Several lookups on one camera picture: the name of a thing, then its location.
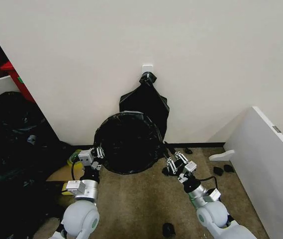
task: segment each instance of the brown carpet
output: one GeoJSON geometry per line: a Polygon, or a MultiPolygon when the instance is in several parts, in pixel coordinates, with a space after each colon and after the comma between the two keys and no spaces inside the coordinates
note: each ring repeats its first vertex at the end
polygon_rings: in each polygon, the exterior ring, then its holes
{"type": "MultiPolygon", "coordinates": [[[[223,148],[194,148],[186,155],[197,164],[195,176],[213,175],[213,166],[223,168],[229,162],[210,162],[208,157],[224,152],[223,148]]],[[[119,175],[102,169],[100,174],[98,211],[100,222],[90,239],[162,239],[162,225],[175,226],[176,239],[212,238],[195,214],[188,195],[176,177],[161,173],[165,161],[160,159],[152,168],[134,175],[119,175]]],[[[257,238],[268,238],[244,188],[235,173],[217,176],[222,202],[240,224],[246,226],[257,238]]],[[[207,188],[214,181],[203,182],[207,188]]],[[[72,197],[61,196],[60,204],[68,205],[72,197]]],[[[34,236],[50,237],[58,226],[57,219],[50,219],[34,236]]]]}

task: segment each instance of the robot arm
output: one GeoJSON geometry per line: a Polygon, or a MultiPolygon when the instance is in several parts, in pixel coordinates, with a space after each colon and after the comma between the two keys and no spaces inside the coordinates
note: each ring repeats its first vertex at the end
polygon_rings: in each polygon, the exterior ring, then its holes
{"type": "Polygon", "coordinates": [[[199,222],[206,227],[215,239],[256,239],[256,237],[244,226],[239,225],[227,212],[226,207],[220,202],[220,192],[215,189],[207,190],[201,182],[195,178],[196,164],[188,161],[180,152],[174,153],[176,162],[171,163],[167,158],[168,172],[178,176],[183,183],[184,191],[189,195],[193,206],[196,208],[196,216],[199,222]]]}
{"type": "Polygon", "coordinates": [[[104,160],[101,147],[82,150],[79,161],[83,165],[84,175],[80,180],[68,181],[67,191],[77,200],[63,215],[63,220],[50,239],[65,239],[67,234],[76,239],[88,239],[99,222],[97,210],[99,171],[104,160]]]}

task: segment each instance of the baseboard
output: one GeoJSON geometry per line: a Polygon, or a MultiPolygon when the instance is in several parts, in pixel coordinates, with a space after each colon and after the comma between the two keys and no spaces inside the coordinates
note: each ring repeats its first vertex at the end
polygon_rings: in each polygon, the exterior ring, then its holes
{"type": "MultiPolygon", "coordinates": [[[[173,148],[218,148],[223,147],[224,142],[209,142],[209,143],[169,143],[168,145],[173,148]]],[[[93,145],[74,145],[76,149],[89,149],[93,145]]]]}

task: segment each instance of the black bag pile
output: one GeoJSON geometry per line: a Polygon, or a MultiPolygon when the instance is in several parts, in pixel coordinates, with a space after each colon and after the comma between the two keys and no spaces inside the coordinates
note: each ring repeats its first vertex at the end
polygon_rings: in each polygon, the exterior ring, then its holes
{"type": "Polygon", "coordinates": [[[0,238],[30,237],[50,216],[56,204],[45,180],[71,153],[37,104],[0,95],[0,238]]]}

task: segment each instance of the cable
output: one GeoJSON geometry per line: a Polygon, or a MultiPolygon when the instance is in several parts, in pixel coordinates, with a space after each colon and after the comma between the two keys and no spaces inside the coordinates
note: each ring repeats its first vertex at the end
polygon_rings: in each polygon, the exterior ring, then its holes
{"type": "Polygon", "coordinates": [[[74,160],[73,163],[72,163],[72,179],[75,180],[75,176],[74,176],[74,165],[75,165],[76,161],[74,160]]]}
{"type": "Polygon", "coordinates": [[[207,181],[207,180],[210,180],[210,179],[214,179],[215,187],[216,187],[217,190],[219,190],[219,189],[218,189],[218,186],[217,186],[217,179],[216,179],[215,176],[211,176],[211,177],[203,178],[203,179],[197,179],[197,180],[199,180],[200,182],[203,182],[203,181],[207,181]]]}

